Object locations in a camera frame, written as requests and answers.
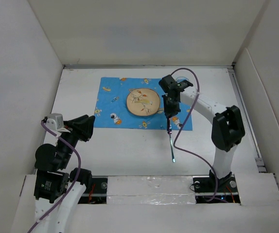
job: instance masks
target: wooden board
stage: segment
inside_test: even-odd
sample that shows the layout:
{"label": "wooden board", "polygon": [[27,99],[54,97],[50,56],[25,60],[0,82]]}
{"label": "wooden board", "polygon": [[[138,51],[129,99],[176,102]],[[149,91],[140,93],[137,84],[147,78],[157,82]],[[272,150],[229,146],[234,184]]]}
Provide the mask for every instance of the wooden board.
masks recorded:
{"label": "wooden board", "polygon": [[160,107],[160,97],[152,89],[140,88],[133,90],[126,98],[126,106],[130,113],[137,116],[151,116]]}

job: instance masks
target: metal skewer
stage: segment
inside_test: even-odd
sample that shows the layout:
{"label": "metal skewer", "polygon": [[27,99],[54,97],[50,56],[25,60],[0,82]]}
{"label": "metal skewer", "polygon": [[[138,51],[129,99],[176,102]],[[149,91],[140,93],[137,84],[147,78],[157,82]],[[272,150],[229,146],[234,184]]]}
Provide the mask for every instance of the metal skewer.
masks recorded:
{"label": "metal skewer", "polygon": [[171,138],[171,134],[172,134],[172,126],[171,126],[171,123],[170,123],[170,119],[168,118],[167,119],[167,132],[168,132],[168,135],[170,137],[170,145],[171,145],[171,154],[172,154],[172,162],[175,163],[175,158],[174,158],[174,150],[173,150],[173,141],[172,141],[172,138]]}

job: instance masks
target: white enclosure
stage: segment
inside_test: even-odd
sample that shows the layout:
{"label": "white enclosure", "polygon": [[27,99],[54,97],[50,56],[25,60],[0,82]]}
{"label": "white enclosure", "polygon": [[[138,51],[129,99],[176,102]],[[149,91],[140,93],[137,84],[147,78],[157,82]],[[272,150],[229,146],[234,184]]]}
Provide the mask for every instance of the white enclosure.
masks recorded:
{"label": "white enclosure", "polygon": [[262,157],[279,183],[279,0],[267,4],[235,70]]}
{"label": "white enclosure", "polygon": [[0,233],[10,231],[62,65],[26,0],[0,0]]}
{"label": "white enclosure", "polygon": [[29,0],[63,64],[231,65],[264,0]]}

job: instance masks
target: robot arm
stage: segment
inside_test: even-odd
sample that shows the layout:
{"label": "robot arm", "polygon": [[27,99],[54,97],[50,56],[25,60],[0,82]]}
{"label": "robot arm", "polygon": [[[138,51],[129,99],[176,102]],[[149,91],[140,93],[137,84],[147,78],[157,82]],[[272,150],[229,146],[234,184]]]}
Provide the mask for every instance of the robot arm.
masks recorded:
{"label": "robot arm", "polygon": [[62,133],[56,146],[43,144],[35,153],[36,223],[30,228],[29,233],[34,228],[35,233],[68,232],[80,197],[86,189],[91,188],[92,174],[91,171],[79,166],[70,174],[60,170],[66,168],[77,142],[90,140],[94,120],[95,116],[84,115],[63,121],[61,114],[50,114],[42,121],[47,131]]}
{"label": "robot arm", "polygon": [[[198,94],[192,83],[177,83],[171,75],[162,78],[159,85],[166,93],[162,97],[167,119],[180,112],[180,102],[191,106]],[[212,124],[211,138],[216,146],[213,168],[222,183],[231,176],[234,152],[245,135],[240,110],[236,106],[223,106],[203,94],[199,94],[194,109]]]}
{"label": "robot arm", "polygon": [[[193,86],[189,86],[185,89],[185,91],[180,93],[180,101],[181,103],[192,105],[197,95],[197,89]],[[219,104],[215,101],[210,100],[203,94],[199,94],[198,101],[194,107],[194,109],[203,115],[211,124],[213,121],[217,121],[217,115],[219,113],[228,112],[226,106]],[[220,180],[224,177],[228,177],[231,174],[231,163],[234,152],[237,148],[237,144],[240,143],[240,139],[237,142],[234,142],[232,145],[221,145],[222,142],[218,142],[218,137],[220,135],[213,135],[214,129],[212,130],[212,140],[215,140],[215,157],[213,168],[216,172],[217,178]]]}

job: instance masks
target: purple cable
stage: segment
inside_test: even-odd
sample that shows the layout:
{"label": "purple cable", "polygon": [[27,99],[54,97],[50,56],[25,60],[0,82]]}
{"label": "purple cable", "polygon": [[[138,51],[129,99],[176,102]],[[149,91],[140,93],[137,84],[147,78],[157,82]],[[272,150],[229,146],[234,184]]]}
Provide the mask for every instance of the purple cable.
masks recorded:
{"label": "purple cable", "polygon": [[[52,134],[54,137],[57,136],[56,133],[54,133],[53,131],[51,131],[50,129],[48,129],[48,127],[44,124],[44,122],[42,121],[41,122],[41,126],[47,131],[49,132],[50,134]],[[78,179],[78,176],[79,176],[79,173],[80,173],[80,167],[81,167],[81,158],[80,158],[80,155],[78,153],[78,151],[71,145],[69,144],[65,139],[61,138],[61,137],[58,137],[58,140],[60,140],[61,142],[63,142],[66,146],[68,146],[73,152],[75,152],[75,154],[77,155],[77,158],[78,158],[78,169],[77,169],[77,172],[76,172],[76,175],[75,175],[75,178],[73,179],[72,181],[72,184],[71,186],[67,189],[66,193],[61,197],[60,200],[58,200],[57,203],[55,203],[43,216],[40,217],[40,221],[43,220],[46,216],[48,216],[62,201],[63,199],[66,197],[66,195],[71,191],[71,189],[73,188],[73,186],[75,185],[77,179]],[[33,229],[38,225],[39,222],[35,222],[33,224],[33,226],[28,230],[27,233],[30,233],[33,231]]]}
{"label": "purple cable", "polygon": [[176,141],[177,141],[177,139],[178,139],[180,133],[182,132],[184,126],[186,125],[186,122],[187,122],[188,118],[189,118],[190,115],[192,114],[192,111],[193,111],[193,109],[194,109],[194,107],[195,107],[195,105],[196,105],[196,103],[197,103],[197,101],[198,101],[199,93],[200,93],[200,84],[199,84],[199,80],[198,80],[198,77],[197,77],[197,75],[195,74],[195,72],[193,72],[191,69],[188,69],[188,68],[179,68],[179,69],[174,70],[174,71],[172,72],[171,76],[172,76],[174,73],[176,73],[177,71],[179,71],[179,70],[187,70],[187,71],[191,72],[191,73],[194,75],[194,78],[196,79],[196,82],[197,82],[197,91],[198,91],[198,94],[196,95],[196,98],[194,99],[194,102],[193,102],[193,104],[192,104],[192,107],[190,108],[190,111],[189,111],[189,113],[188,113],[186,119],[184,120],[184,123],[183,123],[182,127],[181,127],[181,128],[179,129],[179,131],[178,131],[178,134],[177,134],[177,136],[176,136],[176,138],[175,138],[175,140],[174,140],[174,143],[173,143],[173,147],[176,148],[176,149],[178,149],[178,150],[184,151],[184,152],[186,152],[186,153],[192,154],[192,155],[198,157],[199,159],[202,159],[202,160],[211,168],[211,170],[212,170],[212,172],[213,172],[213,174],[214,174],[214,177],[215,177],[215,190],[214,190],[213,196],[212,196],[210,199],[207,200],[207,202],[210,202],[210,201],[212,201],[212,200],[215,198],[216,193],[217,193],[217,189],[218,189],[218,179],[217,179],[216,172],[215,172],[213,166],[212,166],[205,158],[201,157],[200,155],[198,155],[198,154],[196,154],[196,153],[194,153],[194,152],[191,152],[191,151],[189,151],[189,150],[185,150],[185,149],[182,149],[182,148],[179,148],[179,147],[176,146]]}
{"label": "purple cable", "polygon": [[228,201],[223,200],[223,199],[220,199],[220,198],[214,198],[214,199],[215,199],[215,200],[220,200],[221,202],[229,203]]}

